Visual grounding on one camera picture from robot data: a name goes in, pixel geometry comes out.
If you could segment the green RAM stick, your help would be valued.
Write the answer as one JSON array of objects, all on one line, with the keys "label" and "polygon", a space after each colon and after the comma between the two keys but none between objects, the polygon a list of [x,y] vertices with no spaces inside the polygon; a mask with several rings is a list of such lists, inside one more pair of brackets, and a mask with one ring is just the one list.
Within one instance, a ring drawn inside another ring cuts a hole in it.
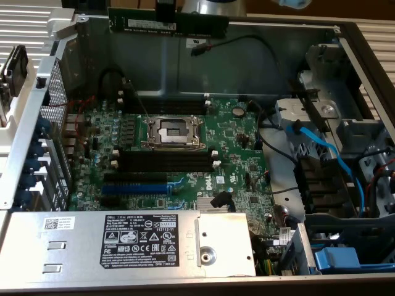
[{"label": "green RAM stick", "polygon": [[176,12],[175,22],[156,21],[153,10],[108,8],[109,28],[113,32],[150,33],[184,37],[225,37],[229,18],[221,15],[201,15]]}]

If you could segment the black RAM slot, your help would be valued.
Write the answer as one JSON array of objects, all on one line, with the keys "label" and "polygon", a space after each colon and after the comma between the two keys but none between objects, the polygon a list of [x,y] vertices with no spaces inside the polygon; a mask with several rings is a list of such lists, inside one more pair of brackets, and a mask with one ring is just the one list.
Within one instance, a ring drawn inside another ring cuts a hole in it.
[{"label": "black RAM slot", "polygon": [[131,162],[117,160],[119,172],[212,172],[208,162]]},{"label": "black RAM slot", "polygon": [[212,164],[211,163],[183,163],[183,162],[158,162],[158,163],[143,163],[143,162],[121,162],[118,161],[119,168],[124,170],[211,170]]},{"label": "black RAM slot", "polygon": [[[181,105],[145,105],[149,113],[205,113],[204,105],[181,104]],[[140,105],[126,106],[126,113],[141,113],[143,108]]]},{"label": "black RAM slot", "polygon": [[136,94],[139,97],[149,97],[149,98],[200,98],[200,99],[210,99],[214,95],[207,92],[163,92],[163,91],[137,91]]},{"label": "black RAM slot", "polygon": [[211,160],[211,154],[210,156],[187,156],[187,157],[181,157],[179,155],[176,156],[161,156],[161,155],[148,155],[145,156],[143,155],[142,157],[140,157],[139,155],[136,156],[132,156],[132,157],[121,157],[120,153],[118,156],[119,159],[123,160],[123,161],[148,161],[148,160],[152,160],[152,161],[169,161],[169,162],[182,162],[182,161],[186,161],[186,162],[208,162]]},{"label": "black RAM slot", "polygon": [[[122,102],[124,105],[136,105],[139,104],[139,100],[138,99],[130,99],[130,100],[126,100],[126,99],[122,99]],[[183,99],[183,98],[170,98],[170,99],[153,99],[153,98],[145,98],[145,99],[141,99],[141,102],[144,105],[149,105],[149,104],[204,104],[204,100],[203,99]]]},{"label": "black RAM slot", "polygon": [[161,156],[176,156],[179,155],[181,157],[187,156],[210,156],[211,151],[207,150],[178,150],[178,151],[171,151],[171,150],[133,150],[133,151],[120,151],[121,157],[132,157],[132,156],[140,156],[143,155],[161,155]]}]

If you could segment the grey metal PC case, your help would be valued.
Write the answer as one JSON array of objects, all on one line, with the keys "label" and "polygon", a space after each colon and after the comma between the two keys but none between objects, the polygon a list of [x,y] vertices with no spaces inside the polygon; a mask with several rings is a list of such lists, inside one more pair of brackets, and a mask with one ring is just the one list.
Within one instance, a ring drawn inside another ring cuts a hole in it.
[{"label": "grey metal PC case", "polygon": [[[55,23],[39,65],[31,64],[30,51],[22,44],[28,65],[20,94],[11,96],[1,79],[0,112],[9,108],[2,119],[13,132],[0,134],[0,245],[14,213],[164,211],[69,210],[71,160],[86,133],[77,115],[100,109],[104,102],[124,111],[132,105],[124,105],[122,99],[135,99],[133,83],[137,91],[210,93],[214,96],[203,99],[204,103],[236,99],[253,105],[280,229],[290,227],[295,232],[304,223],[313,255],[325,247],[353,247],[361,269],[283,276],[279,262],[286,245],[269,246],[249,230],[254,277],[123,286],[28,286],[0,289],[0,295],[395,296],[395,215],[344,219],[306,214],[301,203],[294,176],[297,162],[279,125],[275,104],[292,96],[288,79],[296,80],[306,67],[308,48],[321,43],[343,43],[350,50],[360,68],[360,92],[369,111],[384,121],[395,138],[395,87],[355,23],[229,17],[222,39],[113,32],[108,13],[72,14]],[[39,117],[51,122],[50,133],[35,132]],[[42,157],[28,153],[36,141],[43,143]],[[24,173],[26,158],[37,159],[40,170]],[[22,174],[35,175],[37,183],[24,189],[33,196],[31,204],[20,206],[14,199],[23,189],[19,186]]]}]

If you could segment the thin metal locking lever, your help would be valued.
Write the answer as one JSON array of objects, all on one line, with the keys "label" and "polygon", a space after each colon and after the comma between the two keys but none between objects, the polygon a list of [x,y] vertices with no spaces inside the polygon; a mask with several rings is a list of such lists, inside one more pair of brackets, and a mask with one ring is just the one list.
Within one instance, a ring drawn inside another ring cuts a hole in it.
[{"label": "thin metal locking lever", "polygon": [[149,113],[148,113],[148,111],[146,110],[146,108],[145,108],[145,106],[144,106],[144,104],[143,104],[141,98],[139,97],[138,92],[137,92],[136,88],[134,87],[133,83],[131,83],[131,90],[132,90],[132,93],[133,93],[134,98],[138,101],[138,103],[139,103],[139,105],[140,105],[142,111],[143,111],[144,114],[146,115],[147,120],[149,120]]}]

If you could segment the silver CPU socket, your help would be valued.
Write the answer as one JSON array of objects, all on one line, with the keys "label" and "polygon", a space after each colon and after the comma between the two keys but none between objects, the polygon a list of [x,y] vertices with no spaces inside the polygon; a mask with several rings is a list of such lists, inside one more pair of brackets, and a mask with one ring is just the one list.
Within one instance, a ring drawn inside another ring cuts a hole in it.
[{"label": "silver CPU socket", "polygon": [[140,140],[150,150],[198,151],[207,146],[202,141],[203,120],[190,116],[158,116],[146,120],[146,135]]}]

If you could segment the green motherboard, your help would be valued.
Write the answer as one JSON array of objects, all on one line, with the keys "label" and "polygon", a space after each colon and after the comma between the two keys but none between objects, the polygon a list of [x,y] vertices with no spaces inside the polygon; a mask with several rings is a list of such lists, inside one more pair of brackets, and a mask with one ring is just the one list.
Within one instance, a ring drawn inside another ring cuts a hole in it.
[{"label": "green motherboard", "polygon": [[[278,245],[281,223],[275,216],[275,201],[270,184],[271,174],[262,152],[257,132],[257,112],[253,105],[236,99],[212,99],[204,104],[205,113],[161,114],[149,117],[190,116],[203,120],[203,150],[211,151],[212,172],[148,172],[165,173],[166,183],[107,183],[105,173],[117,171],[120,151],[150,150],[140,144],[146,135],[146,115],[115,110],[104,102],[100,109],[88,109],[77,115],[84,121],[83,143],[74,153],[71,166],[73,185],[69,197],[71,211],[100,210],[197,210],[198,197],[215,197],[222,191],[232,195],[229,213],[244,213],[249,230],[269,246]],[[235,118],[234,107],[245,110],[243,118]],[[121,198],[119,208],[100,206],[105,185],[177,184],[171,194],[111,195]]]}]

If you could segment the black hard disk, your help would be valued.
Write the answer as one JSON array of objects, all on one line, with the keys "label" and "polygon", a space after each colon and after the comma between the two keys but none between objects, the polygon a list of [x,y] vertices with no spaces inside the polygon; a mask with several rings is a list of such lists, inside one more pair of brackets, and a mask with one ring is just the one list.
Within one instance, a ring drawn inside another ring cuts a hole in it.
[{"label": "black hard disk", "polygon": [[24,45],[14,46],[0,77],[9,89],[11,96],[17,97],[27,77],[28,56]]}]

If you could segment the blue card retention clip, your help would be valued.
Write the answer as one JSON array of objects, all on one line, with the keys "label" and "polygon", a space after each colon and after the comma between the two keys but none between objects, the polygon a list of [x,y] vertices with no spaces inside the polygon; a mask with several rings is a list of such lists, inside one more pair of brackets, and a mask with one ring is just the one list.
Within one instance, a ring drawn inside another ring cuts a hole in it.
[{"label": "blue card retention clip", "polygon": [[15,199],[14,203],[16,205],[30,205],[31,201],[33,199],[33,196],[30,191],[20,189],[15,193]]},{"label": "blue card retention clip", "polygon": [[29,189],[35,187],[37,183],[37,178],[35,175],[22,174],[19,180],[19,186],[23,189]]},{"label": "blue card retention clip", "polygon": [[42,157],[45,153],[42,144],[43,143],[40,141],[32,142],[28,150],[29,155],[31,155],[32,157]]},{"label": "blue card retention clip", "polygon": [[23,164],[23,172],[31,173],[35,171],[39,171],[41,168],[40,162],[35,158],[26,158]]},{"label": "blue card retention clip", "polygon": [[36,121],[35,132],[38,134],[41,133],[50,133],[51,132],[51,122],[47,118],[39,117]]}]

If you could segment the black plastic bar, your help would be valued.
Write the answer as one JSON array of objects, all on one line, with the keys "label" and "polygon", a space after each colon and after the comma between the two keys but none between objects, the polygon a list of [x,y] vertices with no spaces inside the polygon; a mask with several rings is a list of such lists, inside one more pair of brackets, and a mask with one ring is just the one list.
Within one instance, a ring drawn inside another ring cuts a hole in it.
[{"label": "black plastic bar", "polygon": [[288,84],[291,88],[291,94],[293,97],[297,97],[303,105],[304,110],[307,112],[310,121],[321,133],[330,132],[329,127],[325,123],[325,120],[320,115],[319,111],[313,104],[313,100],[316,99],[319,89],[303,89],[302,84],[296,80],[288,79]]}]

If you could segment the blue expansion slot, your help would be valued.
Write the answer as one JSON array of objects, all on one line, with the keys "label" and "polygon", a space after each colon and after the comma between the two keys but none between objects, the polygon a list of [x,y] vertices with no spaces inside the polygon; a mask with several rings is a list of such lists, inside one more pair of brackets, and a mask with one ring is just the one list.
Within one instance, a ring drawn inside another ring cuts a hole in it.
[{"label": "blue expansion slot", "polygon": [[102,187],[103,195],[132,195],[132,194],[171,194],[177,184],[128,184],[105,185]]}]

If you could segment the black angled plug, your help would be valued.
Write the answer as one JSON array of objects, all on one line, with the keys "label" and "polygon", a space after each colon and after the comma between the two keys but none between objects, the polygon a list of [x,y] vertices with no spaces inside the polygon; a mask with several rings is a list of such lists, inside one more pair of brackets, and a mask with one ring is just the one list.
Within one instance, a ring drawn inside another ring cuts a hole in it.
[{"label": "black angled plug", "polygon": [[210,204],[214,208],[222,208],[225,205],[230,207],[233,205],[232,195],[227,191],[222,191],[210,201]]}]

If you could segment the silver finned heatsink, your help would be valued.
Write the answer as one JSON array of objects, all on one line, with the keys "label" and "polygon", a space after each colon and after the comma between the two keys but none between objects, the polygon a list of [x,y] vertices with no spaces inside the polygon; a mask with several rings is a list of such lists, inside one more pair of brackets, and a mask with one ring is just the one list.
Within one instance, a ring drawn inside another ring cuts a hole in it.
[{"label": "silver finned heatsink", "polygon": [[198,197],[196,201],[196,209],[201,213],[228,213],[228,205],[224,205],[220,208],[214,208],[211,204],[213,197]]}]

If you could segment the short black expansion slot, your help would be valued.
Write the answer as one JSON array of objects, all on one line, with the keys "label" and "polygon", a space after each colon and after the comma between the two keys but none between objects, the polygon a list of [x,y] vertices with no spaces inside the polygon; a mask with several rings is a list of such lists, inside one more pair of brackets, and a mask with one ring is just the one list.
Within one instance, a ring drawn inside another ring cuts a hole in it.
[{"label": "short black expansion slot", "polygon": [[119,208],[121,205],[121,198],[118,196],[103,196],[100,198],[100,206],[105,208]]}]

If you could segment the grey metal disk bay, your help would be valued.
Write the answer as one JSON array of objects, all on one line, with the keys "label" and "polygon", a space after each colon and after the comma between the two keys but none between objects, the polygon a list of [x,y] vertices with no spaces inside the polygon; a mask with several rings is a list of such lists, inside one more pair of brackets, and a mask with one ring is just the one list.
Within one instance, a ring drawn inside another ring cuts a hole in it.
[{"label": "grey metal disk bay", "polygon": [[278,100],[276,117],[291,155],[297,164],[302,156],[338,161],[352,218],[395,215],[395,138],[369,111],[355,58],[343,43],[321,43],[308,48],[305,63],[296,81],[320,90],[313,104],[330,132],[319,132],[297,97]]}]

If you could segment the silver power supply box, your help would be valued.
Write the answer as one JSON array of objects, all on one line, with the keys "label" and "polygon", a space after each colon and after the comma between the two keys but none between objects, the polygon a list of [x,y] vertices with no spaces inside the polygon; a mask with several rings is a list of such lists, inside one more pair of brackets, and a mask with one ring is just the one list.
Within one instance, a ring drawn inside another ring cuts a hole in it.
[{"label": "silver power supply box", "polygon": [[255,274],[246,216],[240,213],[14,213],[0,245],[0,289],[145,285]]}]

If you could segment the blue plastic latch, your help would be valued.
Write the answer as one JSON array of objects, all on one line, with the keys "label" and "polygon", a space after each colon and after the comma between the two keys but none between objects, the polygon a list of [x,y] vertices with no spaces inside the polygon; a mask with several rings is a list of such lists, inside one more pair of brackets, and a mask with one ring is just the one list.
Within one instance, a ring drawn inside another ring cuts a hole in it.
[{"label": "blue plastic latch", "polygon": [[355,248],[325,247],[314,253],[317,269],[322,274],[348,273],[361,269]]}]

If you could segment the black ribbed plastic bracket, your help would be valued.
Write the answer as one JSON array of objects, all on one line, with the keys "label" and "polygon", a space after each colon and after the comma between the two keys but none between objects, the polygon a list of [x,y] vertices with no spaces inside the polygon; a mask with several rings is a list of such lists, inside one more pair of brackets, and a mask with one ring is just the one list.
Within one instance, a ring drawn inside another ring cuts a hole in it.
[{"label": "black ribbed plastic bracket", "polygon": [[356,212],[337,160],[299,157],[294,176],[307,214],[355,217]]}]

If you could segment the blue metal bay frame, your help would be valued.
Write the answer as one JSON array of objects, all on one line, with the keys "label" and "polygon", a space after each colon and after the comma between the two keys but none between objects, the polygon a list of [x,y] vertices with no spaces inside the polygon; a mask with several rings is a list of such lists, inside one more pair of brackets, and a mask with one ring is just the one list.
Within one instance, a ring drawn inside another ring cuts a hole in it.
[{"label": "blue metal bay frame", "polygon": [[299,223],[279,262],[281,274],[292,276],[321,275],[316,266],[304,223]]}]

